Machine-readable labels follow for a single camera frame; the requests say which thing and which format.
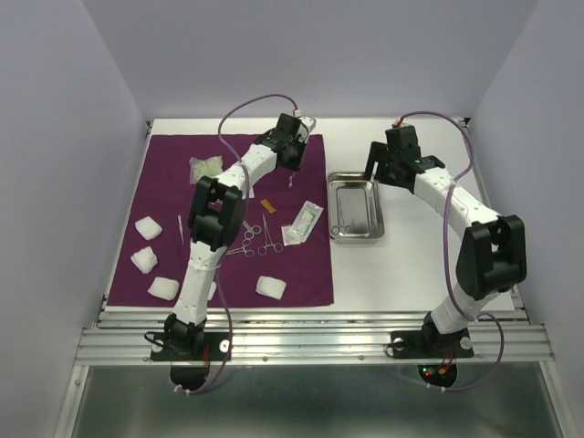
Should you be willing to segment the curved forceps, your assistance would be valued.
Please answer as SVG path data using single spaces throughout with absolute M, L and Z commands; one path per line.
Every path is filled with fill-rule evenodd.
M 294 186 L 294 180 L 295 180 L 295 177 L 296 177 L 296 175 L 297 175 L 298 172 L 300 172 L 299 169 L 295 169 L 294 171 L 291 171 L 290 172 L 290 174 L 288 176 L 288 182 L 287 182 L 287 187 L 289 189 L 292 189 L 293 188 L 293 186 Z

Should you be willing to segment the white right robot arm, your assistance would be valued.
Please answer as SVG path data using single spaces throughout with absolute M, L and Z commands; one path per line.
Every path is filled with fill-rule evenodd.
M 364 176 L 408 190 L 443 218 L 443 232 L 461 240 L 455 272 L 447 274 L 447 296 L 418 330 L 391 333 L 395 359 L 473 355 L 468 326 L 499 294 L 527 277 L 524 222 L 485 206 L 461 187 L 445 164 L 423 156 L 413 126 L 394 126 L 385 142 L 370 146 Z

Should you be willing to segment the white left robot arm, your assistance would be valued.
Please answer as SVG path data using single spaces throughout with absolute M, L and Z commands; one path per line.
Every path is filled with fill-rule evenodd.
M 239 235 L 249 190 L 278 167 L 297 171 L 316 120 L 282 113 L 276 126 L 257 137 L 235 164 L 195 186 L 187 226 L 190 255 L 178 299 L 163 327 L 163 346 L 182 359 L 203 348 L 207 301 L 215 270 Z

